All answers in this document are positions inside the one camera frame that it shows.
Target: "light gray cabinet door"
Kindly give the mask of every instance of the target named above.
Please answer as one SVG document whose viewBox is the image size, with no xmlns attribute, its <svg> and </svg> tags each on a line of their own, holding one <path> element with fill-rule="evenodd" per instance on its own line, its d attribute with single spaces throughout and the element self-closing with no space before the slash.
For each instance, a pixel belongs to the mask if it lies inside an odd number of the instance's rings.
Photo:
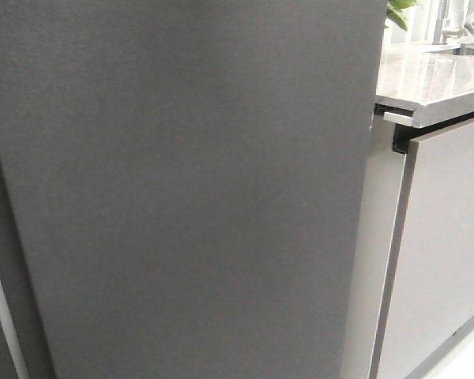
<svg viewBox="0 0 474 379">
<path fill-rule="evenodd" d="M 393 123 L 375 114 L 340 370 L 344 379 L 368 378 L 371 370 L 405 163 L 405 155 L 390 148 L 392 140 Z"/>
<path fill-rule="evenodd" d="M 405 377 L 471 314 L 474 119 L 411 141 L 399 207 L 381 379 Z"/>
</svg>

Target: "kitchen cabinet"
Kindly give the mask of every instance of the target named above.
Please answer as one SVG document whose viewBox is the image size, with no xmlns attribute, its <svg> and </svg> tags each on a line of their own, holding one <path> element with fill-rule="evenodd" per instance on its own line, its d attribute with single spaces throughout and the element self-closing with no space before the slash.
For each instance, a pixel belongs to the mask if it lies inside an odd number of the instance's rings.
<svg viewBox="0 0 474 379">
<path fill-rule="evenodd" d="M 344 379 L 402 379 L 474 315 L 474 118 L 413 137 L 405 156 L 391 149 L 393 124 L 374 124 L 389 145 L 367 165 Z M 376 197 L 366 191 L 383 170 L 395 172 L 391 193 Z"/>
</svg>

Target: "floor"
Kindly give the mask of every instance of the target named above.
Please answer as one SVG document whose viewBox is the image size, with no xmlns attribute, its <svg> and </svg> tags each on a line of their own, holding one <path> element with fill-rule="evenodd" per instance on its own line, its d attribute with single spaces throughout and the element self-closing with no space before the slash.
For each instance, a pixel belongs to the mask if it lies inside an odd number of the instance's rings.
<svg viewBox="0 0 474 379">
<path fill-rule="evenodd" d="M 423 379 L 474 379 L 474 330 Z"/>
</svg>

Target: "faucet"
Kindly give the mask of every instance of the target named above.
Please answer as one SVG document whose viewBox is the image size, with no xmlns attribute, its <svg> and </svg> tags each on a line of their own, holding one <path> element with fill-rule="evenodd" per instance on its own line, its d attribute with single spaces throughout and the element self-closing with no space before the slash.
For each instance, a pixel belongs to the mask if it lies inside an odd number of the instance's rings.
<svg viewBox="0 0 474 379">
<path fill-rule="evenodd" d="M 460 24 L 453 27 L 450 25 L 448 18 L 450 13 L 450 4 L 451 0 L 441 0 L 439 3 L 439 11 L 434 29 L 434 45 L 446 45 L 448 37 L 461 38 L 464 35 L 464 11 L 461 10 Z"/>
</svg>

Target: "white trim strip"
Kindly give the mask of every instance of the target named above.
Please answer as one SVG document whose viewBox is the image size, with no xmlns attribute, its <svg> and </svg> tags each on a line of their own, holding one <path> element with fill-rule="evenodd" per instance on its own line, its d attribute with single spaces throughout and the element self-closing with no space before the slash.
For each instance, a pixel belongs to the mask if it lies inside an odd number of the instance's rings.
<svg viewBox="0 0 474 379">
<path fill-rule="evenodd" d="M 385 112 L 384 119 L 386 121 L 394 122 L 396 124 L 412 126 L 412 117 L 406 114 L 400 114 L 397 112 Z"/>
<path fill-rule="evenodd" d="M 10 356 L 13 360 L 14 367 L 18 379 L 30 379 L 26 363 L 24 362 L 23 352 L 17 338 L 16 329 L 14 328 L 13 318 L 10 315 L 9 306 L 7 305 L 6 294 L 3 291 L 2 282 L 0 281 L 0 324 L 2 325 L 3 334 L 6 337 L 7 346 L 9 347 Z"/>
</svg>

